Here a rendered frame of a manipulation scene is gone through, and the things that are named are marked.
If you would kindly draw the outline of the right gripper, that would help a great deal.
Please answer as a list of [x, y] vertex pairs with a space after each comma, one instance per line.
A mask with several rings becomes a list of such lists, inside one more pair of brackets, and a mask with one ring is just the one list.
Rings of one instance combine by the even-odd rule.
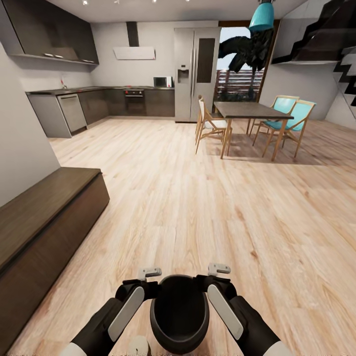
[[211, 278], [213, 278], [212, 275], [208, 276], [198, 274], [196, 277], [193, 277], [192, 284], [196, 286], [198, 291], [207, 292], [207, 284]]

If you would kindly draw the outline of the cauldron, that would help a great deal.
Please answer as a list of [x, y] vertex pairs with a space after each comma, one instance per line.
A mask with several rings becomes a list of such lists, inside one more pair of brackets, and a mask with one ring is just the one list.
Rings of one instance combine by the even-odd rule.
[[193, 277], [176, 274], [162, 279], [162, 293], [150, 301], [150, 325], [157, 342], [173, 354], [199, 347], [208, 332], [209, 306]]

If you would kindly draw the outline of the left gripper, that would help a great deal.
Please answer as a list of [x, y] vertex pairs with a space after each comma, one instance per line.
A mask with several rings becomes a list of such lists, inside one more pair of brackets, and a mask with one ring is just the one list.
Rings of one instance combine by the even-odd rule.
[[146, 296], [144, 297], [144, 301], [147, 299], [156, 299], [162, 293], [162, 284], [158, 285], [158, 282], [141, 282], [146, 287]]

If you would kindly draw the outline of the pillar candle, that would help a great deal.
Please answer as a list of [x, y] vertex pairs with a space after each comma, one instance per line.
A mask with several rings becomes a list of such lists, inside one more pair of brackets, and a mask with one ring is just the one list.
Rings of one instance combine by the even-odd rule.
[[126, 356], [151, 356], [147, 339], [141, 335], [134, 337], [128, 345]]

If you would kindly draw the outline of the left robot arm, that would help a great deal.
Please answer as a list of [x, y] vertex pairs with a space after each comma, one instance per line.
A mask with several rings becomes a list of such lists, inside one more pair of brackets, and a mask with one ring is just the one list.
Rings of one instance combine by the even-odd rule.
[[159, 267], [139, 269], [138, 279], [124, 280], [59, 356], [108, 356], [143, 301], [156, 299], [162, 284], [147, 282], [148, 277], [162, 275]]

